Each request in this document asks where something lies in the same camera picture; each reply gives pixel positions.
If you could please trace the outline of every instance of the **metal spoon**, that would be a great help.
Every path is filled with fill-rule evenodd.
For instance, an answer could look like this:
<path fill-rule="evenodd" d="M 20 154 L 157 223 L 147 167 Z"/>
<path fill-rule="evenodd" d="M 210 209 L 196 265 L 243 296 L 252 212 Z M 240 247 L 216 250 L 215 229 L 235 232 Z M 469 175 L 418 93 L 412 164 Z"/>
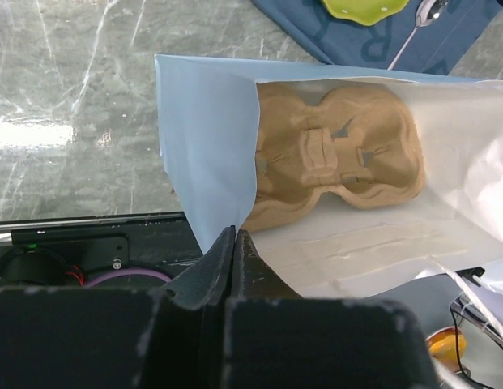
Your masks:
<path fill-rule="evenodd" d="M 444 8 L 447 6 L 449 0 L 422 0 L 422 3 L 419 5 L 419 8 L 416 10 L 415 14 L 415 27 L 413 31 L 411 31 L 410 36 L 404 42 L 403 47 L 400 48 L 399 52 L 395 56 L 394 60 L 388 66 L 388 70 L 391 71 L 397 62 L 400 59 L 400 56 L 403 55 L 404 50 L 407 45 L 410 43 L 411 39 L 421 27 L 427 27 L 432 22 L 437 20 L 440 17 L 440 14 L 443 12 Z"/>

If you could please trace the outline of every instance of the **blue placemat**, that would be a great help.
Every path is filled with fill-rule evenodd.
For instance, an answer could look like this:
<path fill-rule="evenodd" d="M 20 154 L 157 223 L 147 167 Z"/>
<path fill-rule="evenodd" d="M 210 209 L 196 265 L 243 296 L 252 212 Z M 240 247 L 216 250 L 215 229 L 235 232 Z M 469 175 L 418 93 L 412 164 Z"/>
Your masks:
<path fill-rule="evenodd" d="M 334 19 L 321 0 L 252 2 L 320 62 L 386 69 L 415 27 L 421 0 L 372 27 Z M 419 28 L 395 69 L 448 75 L 501 9 L 496 0 L 450 0 L 435 23 Z"/>

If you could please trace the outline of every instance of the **white paper bag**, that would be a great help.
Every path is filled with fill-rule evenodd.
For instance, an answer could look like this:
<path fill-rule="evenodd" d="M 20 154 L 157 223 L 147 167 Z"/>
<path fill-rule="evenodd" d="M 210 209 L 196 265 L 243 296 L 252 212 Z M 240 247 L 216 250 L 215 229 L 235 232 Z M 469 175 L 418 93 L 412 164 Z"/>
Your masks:
<path fill-rule="evenodd" d="M 503 258 L 503 83 L 345 66 L 156 56 L 160 149 L 206 252 L 240 228 L 256 194 L 256 83 L 308 103 L 343 83 L 382 83 L 411 110 L 427 185 L 397 207 L 357 210 L 323 196 L 308 217 L 253 234 L 261 257 L 306 297 L 365 297 Z"/>

